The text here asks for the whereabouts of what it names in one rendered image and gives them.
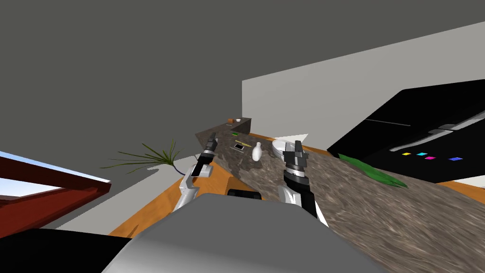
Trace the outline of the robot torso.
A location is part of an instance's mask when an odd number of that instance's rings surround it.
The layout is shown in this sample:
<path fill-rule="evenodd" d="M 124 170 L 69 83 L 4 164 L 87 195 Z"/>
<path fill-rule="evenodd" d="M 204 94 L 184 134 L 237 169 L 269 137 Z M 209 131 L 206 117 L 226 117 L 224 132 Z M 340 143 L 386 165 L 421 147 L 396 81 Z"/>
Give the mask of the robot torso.
<path fill-rule="evenodd" d="M 388 273 L 295 204 L 205 193 L 140 232 L 102 273 Z"/>

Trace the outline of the black refrigerator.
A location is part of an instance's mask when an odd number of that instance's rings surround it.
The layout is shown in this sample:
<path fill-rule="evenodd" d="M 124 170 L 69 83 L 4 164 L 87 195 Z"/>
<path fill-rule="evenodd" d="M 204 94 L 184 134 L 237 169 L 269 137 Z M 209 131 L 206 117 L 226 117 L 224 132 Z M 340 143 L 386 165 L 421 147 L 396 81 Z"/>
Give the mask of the black refrigerator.
<path fill-rule="evenodd" d="M 432 183 L 485 175 L 485 79 L 401 90 L 328 152 Z"/>

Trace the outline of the green leafy vegetable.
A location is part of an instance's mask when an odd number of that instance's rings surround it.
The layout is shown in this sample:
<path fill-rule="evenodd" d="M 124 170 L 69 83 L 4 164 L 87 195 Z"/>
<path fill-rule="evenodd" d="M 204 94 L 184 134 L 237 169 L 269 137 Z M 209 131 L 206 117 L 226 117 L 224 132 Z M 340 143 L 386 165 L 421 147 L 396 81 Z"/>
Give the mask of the green leafy vegetable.
<path fill-rule="evenodd" d="M 392 177 L 386 173 L 383 173 L 382 171 L 379 171 L 376 168 L 373 168 L 371 165 L 368 165 L 358 159 L 351 158 L 342 154 L 338 154 L 339 158 L 350 163 L 351 165 L 354 165 L 357 167 L 359 170 L 363 171 L 365 175 L 367 175 L 369 178 L 378 181 L 382 184 L 390 185 L 392 187 L 404 187 L 408 188 L 408 186 L 401 182 L 400 180 L 396 179 L 395 177 Z"/>

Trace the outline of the red framed window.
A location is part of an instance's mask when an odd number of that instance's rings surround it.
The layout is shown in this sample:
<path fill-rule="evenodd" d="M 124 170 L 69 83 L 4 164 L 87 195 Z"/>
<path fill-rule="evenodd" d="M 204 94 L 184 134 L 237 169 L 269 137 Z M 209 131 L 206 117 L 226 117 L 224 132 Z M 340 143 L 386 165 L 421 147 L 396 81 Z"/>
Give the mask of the red framed window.
<path fill-rule="evenodd" d="M 41 228 L 110 188 L 105 179 L 0 152 L 0 238 Z"/>

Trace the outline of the green spiky houseplant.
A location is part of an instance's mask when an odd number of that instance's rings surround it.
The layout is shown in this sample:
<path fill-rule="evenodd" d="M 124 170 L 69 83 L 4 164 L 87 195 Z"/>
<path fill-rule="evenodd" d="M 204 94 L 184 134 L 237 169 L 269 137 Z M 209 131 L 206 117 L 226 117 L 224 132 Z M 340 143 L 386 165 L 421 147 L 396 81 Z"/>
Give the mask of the green spiky houseplant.
<path fill-rule="evenodd" d="M 122 163 L 119 164 L 114 164 L 114 165 L 108 165 L 101 167 L 101 169 L 109 169 L 109 168 L 115 168 L 119 167 L 122 165 L 140 165 L 140 167 L 128 172 L 127 174 L 134 173 L 140 169 L 143 169 L 144 167 L 156 167 L 157 165 L 169 165 L 172 167 L 177 173 L 180 175 L 184 176 L 185 173 L 181 172 L 175 165 L 175 160 L 177 155 L 181 152 L 175 151 L 176 149 L 176 141 L 174 139 L 171 139 L 171 144 L 170 148 L 168 151 L 161 150 L 161 152 L 156 151 L 153 148 L 150 148 L 148 145 L 142 143 L 142 146 L 148 150 L 150 153 L 145 153 L 143 155 L 137 155 L 137 154 L 130 154 L 126 152 L 118 152 L 119 154 L 122 155 L 127 155 L 130 156 L 128 159 L 115 159 L 115 158 L 110 158 L 109 160 L 112 161 L 120 161 Z"/>

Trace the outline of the white bowl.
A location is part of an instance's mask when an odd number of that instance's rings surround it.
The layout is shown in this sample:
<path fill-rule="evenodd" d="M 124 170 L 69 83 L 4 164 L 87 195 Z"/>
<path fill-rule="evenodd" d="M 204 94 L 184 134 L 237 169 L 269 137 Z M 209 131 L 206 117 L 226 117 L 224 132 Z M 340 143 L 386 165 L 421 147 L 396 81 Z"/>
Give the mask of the white bowl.
<path fill-rule="evenodd" d="M 272 151 L 276 157 L 284 161 L 283 152 L 286 151 L 287 144 L 291 148 L 291 151 L 295 150 L 295 142 L 287 141 L 284 139 L 275 139 L 272 141 Z"/>

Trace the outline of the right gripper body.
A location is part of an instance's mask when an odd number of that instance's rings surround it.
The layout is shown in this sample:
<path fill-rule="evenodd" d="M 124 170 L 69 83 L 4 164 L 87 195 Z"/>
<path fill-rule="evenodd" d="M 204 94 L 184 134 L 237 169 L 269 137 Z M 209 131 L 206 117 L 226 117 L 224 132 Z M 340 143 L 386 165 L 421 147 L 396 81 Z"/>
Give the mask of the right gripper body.
<path fill-rule="evenodd" d="M 288 172 L 304 172 L 307 167 L 308 153 L 284 151 L 284 162 Z"/>

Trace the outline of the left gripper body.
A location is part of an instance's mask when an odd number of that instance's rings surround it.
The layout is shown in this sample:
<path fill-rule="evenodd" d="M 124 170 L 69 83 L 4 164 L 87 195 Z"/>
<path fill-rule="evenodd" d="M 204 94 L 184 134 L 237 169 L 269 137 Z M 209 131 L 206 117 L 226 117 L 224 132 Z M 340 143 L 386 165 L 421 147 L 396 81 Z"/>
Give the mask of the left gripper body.
<path fill-rule="evenodd" d="M 203 151 L 204 154 L 214 154 L 218 145 L 218 139 L 216 138 L 216 132 L 212 133 L 207 140 L 205 149 Z"/>

